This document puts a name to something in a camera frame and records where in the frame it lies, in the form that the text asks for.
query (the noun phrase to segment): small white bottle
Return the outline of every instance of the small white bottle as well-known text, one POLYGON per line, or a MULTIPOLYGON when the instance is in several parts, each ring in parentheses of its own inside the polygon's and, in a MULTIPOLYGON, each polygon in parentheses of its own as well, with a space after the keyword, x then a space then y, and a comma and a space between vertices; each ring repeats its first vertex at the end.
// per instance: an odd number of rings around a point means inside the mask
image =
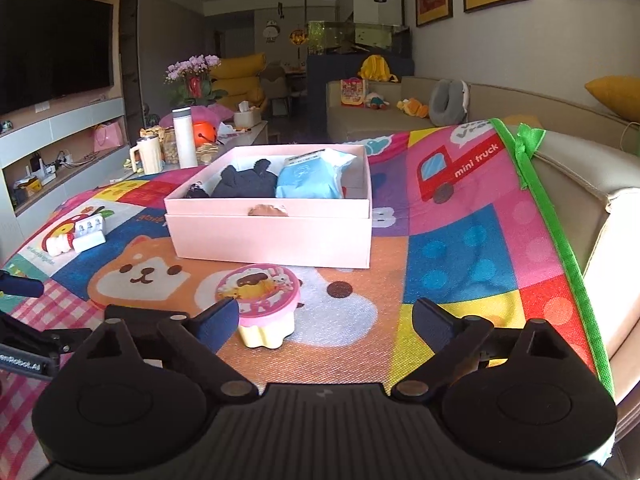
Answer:
POLYGON ((194 168, 198 165, 196 144, 193 140, 193 121, 191 107, 172 111, 174 116, 175 143, 178 148, 178 161, 181 168, 194 168))

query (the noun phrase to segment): red truck print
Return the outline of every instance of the red truck print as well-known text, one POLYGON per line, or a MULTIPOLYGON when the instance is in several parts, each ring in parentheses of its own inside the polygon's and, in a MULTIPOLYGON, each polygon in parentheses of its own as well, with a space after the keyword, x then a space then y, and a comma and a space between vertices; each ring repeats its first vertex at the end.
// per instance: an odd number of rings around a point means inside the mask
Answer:
POLYGON ((504 149, 497 134, 493 134, 460 158, 451 160, 445 146, 426 156, 418 165, 418 184, 422 200, 433 198, 443 204, 453 196, 454 185, 465 175, 477 170, 504 149))

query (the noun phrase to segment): pink toy bag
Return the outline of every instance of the pink toy bag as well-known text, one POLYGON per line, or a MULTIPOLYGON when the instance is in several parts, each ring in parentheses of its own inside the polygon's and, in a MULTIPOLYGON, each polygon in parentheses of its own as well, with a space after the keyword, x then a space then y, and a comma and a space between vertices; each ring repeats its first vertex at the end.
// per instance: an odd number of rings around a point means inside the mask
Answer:
POLYGON ((94 152, 122 146, 122 130, 117 122, 99 124, 94 129, 94 152))

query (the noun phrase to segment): beige sofa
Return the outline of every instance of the beige sofa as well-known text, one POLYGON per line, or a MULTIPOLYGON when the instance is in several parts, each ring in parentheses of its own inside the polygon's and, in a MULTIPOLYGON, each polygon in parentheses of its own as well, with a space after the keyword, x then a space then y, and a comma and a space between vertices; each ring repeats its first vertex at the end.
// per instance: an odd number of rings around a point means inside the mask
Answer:
MULTIPOLYGON (((389 101, 413 96, 426 102, 435 83, 405 77, 401 84, 373 83, 371 91, 389 101)), ((328 85, 327 107, 334 142, 431 127, 395 108, 341 107, 338 82, 328 85)), ((535 115, 547 129, 533 163, 584 275, 610 359, 621 438, 640 415, 640 159, 619 149, 626 123, 613 116, 519 90, 470 85, 469 120, 514 114, 535 115)), ((637 151, 637 131, 628 131, 624 146, 637 151)), ((640 460, 637 466, 640 472, 640 460)))
MULTIPOLYGON (((340 82, 327 84, 327 132, 333 142, 367 139, 407 130, 432 128, 428 119, 409 117, 396 108, 399 100, 415 97, 428 103, 437 79, 404 77, 401 83, 370 83, 370 91, 384 96, 391 106, 387 110, 349 108, 340 105, 340 82)), ((561 99, 497 86, 469 84, 469 121, 516 114, 534 115, 544 128, 574 137, 594 140, 618 149, 625 121, 561 99)), ((638 130, 625 134, 624 149, 637 153, 638 130)))

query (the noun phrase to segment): children's play mat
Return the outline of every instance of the children's play mat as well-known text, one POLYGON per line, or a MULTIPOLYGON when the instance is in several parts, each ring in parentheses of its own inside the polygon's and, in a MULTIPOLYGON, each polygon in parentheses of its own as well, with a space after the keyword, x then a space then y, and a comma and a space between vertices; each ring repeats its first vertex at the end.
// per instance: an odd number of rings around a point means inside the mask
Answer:
MULTIPOLYGON (((245 348, 235 335, 220 357, 260 387, 388 388, 433 355, 411 324, 412 304, 427 297, 501 327, 544 317, 610 388, 573 253, 530 165, 543 134, 481 121, 360 141, 373 190, 370 269, 289 267, 302 285, 295 332, 276 350, 245 348)), ((177 258, 164 221, 164 197, 197 171, 136 177, 66 202, 4 267, 42 280, 44 295, 3 296, 0 308, 44 330, 95 328, 110 303, 192 314, 213 304, 220 279, 242 264, 177 258), (107 243, 47 254, 48 237, 95 214, 107 243)), ((30 417, 45 385, 1 380, 0 478, 29 479, 47 463, 30 417)))

